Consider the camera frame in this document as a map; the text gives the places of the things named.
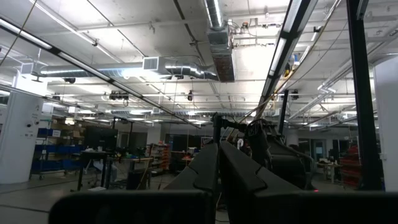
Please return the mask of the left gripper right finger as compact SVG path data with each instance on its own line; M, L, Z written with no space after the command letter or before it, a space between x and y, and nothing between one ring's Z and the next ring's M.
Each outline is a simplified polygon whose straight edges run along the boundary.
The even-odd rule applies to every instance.
M301 190L220 143L230 224L398 224L398 193Z

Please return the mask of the round silver ceiling duct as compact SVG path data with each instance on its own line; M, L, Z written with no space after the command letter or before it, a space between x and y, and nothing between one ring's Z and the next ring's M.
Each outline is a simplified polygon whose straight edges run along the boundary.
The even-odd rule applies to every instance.
M151 80L170 79L171 77L193 77L217 80L217 74L211 66L201 66L193 62L182 62L164 57L145 57L142 62L106 63L90 65L111 78L149 78ZM84 70L69 64L45 66L39 73L49 78L86 78L95 77Z

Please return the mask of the black monitor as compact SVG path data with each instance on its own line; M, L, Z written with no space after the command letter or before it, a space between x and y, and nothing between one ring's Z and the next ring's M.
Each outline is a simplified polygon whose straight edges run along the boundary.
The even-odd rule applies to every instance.
M117 145L118 130L89 126L85 128L83 145L92 149L114 151Z

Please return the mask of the white pillar with signs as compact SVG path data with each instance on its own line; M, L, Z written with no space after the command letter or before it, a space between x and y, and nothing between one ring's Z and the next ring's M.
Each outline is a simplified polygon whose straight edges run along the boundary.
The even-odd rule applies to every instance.
M29 180L44 99L23 91L36 86L22 75L13 79L0 131L0 184Z

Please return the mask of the light wooden table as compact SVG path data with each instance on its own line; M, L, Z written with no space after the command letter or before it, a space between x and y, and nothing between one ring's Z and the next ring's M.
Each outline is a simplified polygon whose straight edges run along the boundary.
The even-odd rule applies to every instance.
M325 161L320 161L316 163L317 166L320 166L322 168L323 171L323 178L325 180L328 179L328 177L330 178L330 181L332 184L335 183L335 172L337 168L340 168L341 166L339 164L336 163L326 163Z

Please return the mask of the blue storage bins shelf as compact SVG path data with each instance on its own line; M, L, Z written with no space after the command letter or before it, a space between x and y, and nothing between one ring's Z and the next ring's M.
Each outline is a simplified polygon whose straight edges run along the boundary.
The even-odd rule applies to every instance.
M29 178L37 175L42 180L46 174L77 174L83 140L77 130L39 128Z

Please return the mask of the plain white pillar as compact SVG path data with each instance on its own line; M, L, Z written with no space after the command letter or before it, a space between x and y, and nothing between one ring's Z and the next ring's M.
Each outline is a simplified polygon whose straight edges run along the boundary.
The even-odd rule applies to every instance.
M398 57L374 67L380 158L387 192L398 192Z

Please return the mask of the black desk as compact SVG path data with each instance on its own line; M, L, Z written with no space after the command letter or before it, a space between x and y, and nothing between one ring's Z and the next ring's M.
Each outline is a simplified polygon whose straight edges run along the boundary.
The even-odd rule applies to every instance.
M80 153L80 169L78 175L78 184L77 191L80 191L82 187L82 178L83 178L83 170L85 168L85 164L90 160L102 160L102 175L101 175L101 187L109 188L111 182L111 173L112 173L112 165L113 160L110 152L95 152L95 151L81 151Z

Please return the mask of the red bin rack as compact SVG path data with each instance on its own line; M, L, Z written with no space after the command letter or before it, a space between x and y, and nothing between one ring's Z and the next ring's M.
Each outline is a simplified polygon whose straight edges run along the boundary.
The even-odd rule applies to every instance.
M357 145L350 146L340 154L341 183L345 187L358 189L362 181L362 165Z

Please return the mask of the shelf with red items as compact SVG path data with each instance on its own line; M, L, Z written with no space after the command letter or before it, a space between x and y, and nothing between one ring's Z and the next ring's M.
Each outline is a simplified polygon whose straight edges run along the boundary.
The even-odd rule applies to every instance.
M168 170L170 164L170 147L168 144L148 144L146 157L153 158L152 168L155 170Z

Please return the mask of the rectangular ceiling duct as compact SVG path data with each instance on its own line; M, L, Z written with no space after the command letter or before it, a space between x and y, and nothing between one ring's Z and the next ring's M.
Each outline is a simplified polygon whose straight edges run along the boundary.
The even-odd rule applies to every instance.
M221 10L221 0L203 0L208 18L207 37L215 70L220 82L234 82L232 37Z

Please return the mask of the thin black frame post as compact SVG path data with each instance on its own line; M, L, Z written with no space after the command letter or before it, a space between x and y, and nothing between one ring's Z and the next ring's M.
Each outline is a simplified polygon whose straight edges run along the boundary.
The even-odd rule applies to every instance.
M284 91L284 98L282 102L282 109L280 110L280 119L279 119L279 126L278 126L278 132L283 135L284 131L284 123L285 123L285 112L287 108L287 102L289 98L289 91L285 90Z
M218 115L218 113L215 113L214 116L212 117L212 122L213 122L213 141L216 144L220 143L220 138L221 138L221 128L223 127L223 118Z

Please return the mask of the black floor box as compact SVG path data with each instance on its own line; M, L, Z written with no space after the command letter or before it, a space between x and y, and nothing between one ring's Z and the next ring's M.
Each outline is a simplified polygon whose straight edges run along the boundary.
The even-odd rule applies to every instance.
M127 175L127 190L146 190L150 188L151 171L145 169L134 170Z

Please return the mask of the thick black frame post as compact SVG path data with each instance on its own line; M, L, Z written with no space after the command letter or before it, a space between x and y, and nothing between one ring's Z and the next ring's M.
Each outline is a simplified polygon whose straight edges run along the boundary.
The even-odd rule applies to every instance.
M376 142L364 22L361 19L367 2L368 0L346 0L346 10L358 122L358 145L362 163L360 189L381 190L381 164Z

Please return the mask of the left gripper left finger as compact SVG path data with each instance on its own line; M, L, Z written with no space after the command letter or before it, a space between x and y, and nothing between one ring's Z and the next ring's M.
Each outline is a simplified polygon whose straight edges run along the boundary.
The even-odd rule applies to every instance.
M215 224L218 145L206 145L162 190L103 190L69 195L49 224Z

